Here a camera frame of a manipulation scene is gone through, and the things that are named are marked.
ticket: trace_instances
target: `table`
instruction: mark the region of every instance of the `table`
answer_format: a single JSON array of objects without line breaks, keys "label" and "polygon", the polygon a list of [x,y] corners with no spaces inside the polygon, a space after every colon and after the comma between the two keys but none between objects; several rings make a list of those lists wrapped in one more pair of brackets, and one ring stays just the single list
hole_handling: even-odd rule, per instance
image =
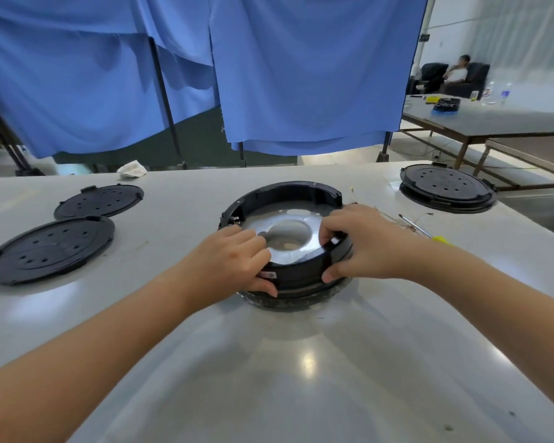
[{"label": "table", "polygon": [[[0,288],[0,366],[139,288],[213,232],[234,199],[280,181],[326,183],[346,202],[402,213],[554,297],[554,234],[502,204],[472,215],[417,205],[398,191],[403,164],[152,172],[135,180],[144,199],[112,218],[116,236],[103,255],[50,281]],[[58,201],[79,189],[118,181],[117,174],[54,177],[0,178],[0,244],[52,220]],[[71,441],[98,441],[111,426],[135,439],[120,441],[554,442],[554,405],[432,292],[361,279],[303,312],[263,311],[231,297],[192,316]]]},{"label": "table", "polygon": [[[474,168],[473,176],[483,170],[484,162],[488,157],[490,149],[496,149],[503,154],[512,155],[524,162],[535,165],[539,168],[552,172],[554,174],[554,136],[553,137],[522,137],[522,138],[493,138],[487,140],[484,152]],[[518,190],[541,190],[544,188],[554,188],[554,183],[538,185],[517,185],[501,186],[501,191]]]},{"label": "table", "polygon": [[[419,128],[401,129],[401,132],[444,154],[455,157],[455,169],[459,169],[463,162],[475,166],[475,163],[464,160],[466,150],[468,146],[485,143],[489,138],[554,136],[554,113],[517,109],[509,105],[483,105],[466,99],[461,100],[457,114],[443,115],[433,111],[433,104],[425,104],[424,98],[407,96],[402,119]],[[455,155],[410,133],[416,130],[430,130],[431,135],[436,132],[456,140],[462,143],[460,151]],[[486,168],[483,171],[501,181],[512,183]]]}]

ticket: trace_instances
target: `right hand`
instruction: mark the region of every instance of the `right hand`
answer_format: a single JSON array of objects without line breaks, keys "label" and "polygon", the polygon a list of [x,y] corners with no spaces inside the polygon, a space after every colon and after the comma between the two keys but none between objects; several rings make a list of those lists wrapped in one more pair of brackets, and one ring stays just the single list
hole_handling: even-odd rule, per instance
[{"label": "right hand", "polygon": [[353,256],[333,264],[322,275],[325,283],[341,277],[406,278],[414,255],[429,239],[387,221],[375,208],[350,204],[334,210],[320,225],[323,245],[335,231],[344,231],[353,242]]}]

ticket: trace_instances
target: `plastic bottle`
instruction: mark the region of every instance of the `plastic bottle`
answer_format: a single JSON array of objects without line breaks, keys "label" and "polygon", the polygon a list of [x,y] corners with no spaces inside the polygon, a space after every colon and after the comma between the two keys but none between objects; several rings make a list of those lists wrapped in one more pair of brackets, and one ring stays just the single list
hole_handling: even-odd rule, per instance
[{"label": "plastic bottle", "polygon": [[482,92],[482,103],[483,104],[494,104],[490,100],[490,95],[493,93],[493,88],[495,86],[494,81],[490,81],[484,91]]},{"label": "plastic bottle", "polygon": [[507,98],[509,97],[509,95],[511,94],[511,86],[513,84],[509,83],[505,86],[504,90],[502,92],[500,92],[500,103],[501,105],[503,106],[506,102],[507,102]]}]

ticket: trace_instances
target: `cover with holes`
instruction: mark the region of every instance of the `cover with holes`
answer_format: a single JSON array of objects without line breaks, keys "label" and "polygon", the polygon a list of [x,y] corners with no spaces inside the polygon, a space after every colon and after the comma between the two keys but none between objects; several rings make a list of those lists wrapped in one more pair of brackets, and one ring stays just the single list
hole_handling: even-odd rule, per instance
[{"label": "cover with holes", "polygon": [[400,170],[400,179],[400,191],[404,195],[435,210],[481,213],[497,200],[488,182],[443,163],[407,166]]},{"label": "cover with holes", "polygon": [[60,202],[56,219],[79,216],[114,216],[133,207],[143,198],[143,190],[134,185],[88,186],[80,194]]},{"label": "cover with holes", "polygon": [[0,285],[18,285],[84,266],[113,241],[103,216],[65,219],[20,234],[0,246]]}]

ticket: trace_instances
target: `table leg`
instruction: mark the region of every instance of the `table leg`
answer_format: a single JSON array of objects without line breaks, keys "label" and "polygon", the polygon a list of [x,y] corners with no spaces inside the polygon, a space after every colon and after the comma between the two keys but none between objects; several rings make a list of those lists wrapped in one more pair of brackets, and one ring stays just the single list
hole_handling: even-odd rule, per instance
[{"label": "table leg", "polygon": [[476,167],[474,168],[474,172],[472,173],[472,175],[474,177],[478,177],[478,173],[482,169],[482,166],[484,165],[484,162],[486,161],[486,158],[488,157],[489,152],[490,152],[490,148],[487,146],[484,149],[484,152],[483,152],[482,156],[480,157],[480,160],[478,160],[478,164],[476,164]]},{"label": "table leg", "polygon": [[460,148],[460,151],[458,152],[458,156],[456,157],[456,162],[454,163],[454,169],[455,170],[458,170],[460,168],[461,163],[464,160],[465,151],[468,150],[469,145],[470,145],[470,140],[466,140],[466,142],[462,144],[462,147]]}]

